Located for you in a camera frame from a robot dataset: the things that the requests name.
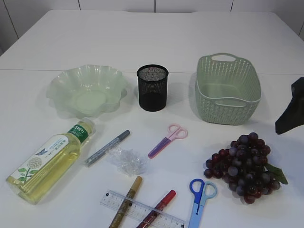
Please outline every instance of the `pink scissors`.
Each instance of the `pink scissors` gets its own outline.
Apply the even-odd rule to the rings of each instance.
[[[173,140],[184,139],[188,136],[188,131],[185,128],[179,126],[178,124],[171,124],[168,127],[168,131],[169,134],[167,135],[167,137],[164,137],[164,139],[161,140],[160,143],[157,144],[157,146],[155,146],[153,150],[151,150],[151,152],[148,154],[149,158],[154,158],[159,152],[163,150],[163,148],[169,145]]]

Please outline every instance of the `grape leaf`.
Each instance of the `grape leaf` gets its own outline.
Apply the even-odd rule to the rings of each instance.
[[[26,172],[26,171],[27,171],[27,169],[25,169],[25,168],[18,169],[18,172]]]
[[[29,172],[30,174],[35,174],[36,172],[38,172],[38,170],[32,170],[31,172]]]
[[[18,180],[19,181],[25,181],[25,177],[19,177]]]
[[[271,164],[266,164],[265,167],[268,171],[274,174],[277,181],[281,182],[282,184],[288,184],[288,181],[280,168],[277,168]]]

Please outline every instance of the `bunch of grapes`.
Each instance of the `bunch of grapes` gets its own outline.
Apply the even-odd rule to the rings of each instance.
[[[247,204],[281,187],[274,174],[265,169],[271,150],[257,133],[241,135],[230,146],[230,149],[222,149],[206,161],[206,178],[222,178],[230,190],[244,196]]]

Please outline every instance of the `marker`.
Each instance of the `marker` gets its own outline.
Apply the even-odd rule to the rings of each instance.
[[[140,176],[136,177],[136,179],[135,179],[132,187],[128,191],[128,194],[126,195],[126,197],[129,197],[131,199],[134,198],[142,180],[143,179]],[[120,205],[120,207],[118,209],[118,212],[116,213],[114,219],[112,220],[111,225],[109,226],[109,228],[118,228],[119,227],[119,224],[123,220],[124,214],[126,213],[130,203],[131,202],[127,199],[123,200],[123,203]]]
[[[155,207],[155,209],[162,211],[164,207],[166,207],[170,201],[174,198],[176,195],[176,192],[174,190],[171,190],[165,198],[163,198]],[[147,217],[144,218],[144,220],[138,225],[137,228],[147,228],[153,223],[153,221],[156,219],[156,217],[159,215],[156,211],[151,211]]]
[[[103,148],[101,148],[99,151],[97,151],[95,154],[93,154],[91,157],[89,157],[85,161],[85,166],[90,167],[93,165],[96,161],[98,161],[102,156],[105,155],[105,153],[115,147],[117,144],[119,144],[122,140],[124,140],[128,135],[130,135],[130,131],[126,130],[123,133],[121,133],[119,136],[114,138],[112,141],[110,141],[107,145],[105,145]]]

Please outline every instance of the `clear ruler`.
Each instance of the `clear ruler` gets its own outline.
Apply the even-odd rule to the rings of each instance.
[[[106,194],[103,196],[102,200],[100,201],[100,204],[103,204],[115,211],[118,211],[120,205],[125,199],[130,201],[129,208],[125,212],[125,215],[139,222],[142,222],[144,218],[151,211],[155,211],[156,213],[159,213],[159,215],[154,220],[154,222],[150,225],[150,227],[155,227],[155,228],[187,228],[188,227],[188,223],[184,220],[166,214],[162,211],[149,207],[145,204],[137,202],[129,197],[125,197],[111,190],[106,192]]]

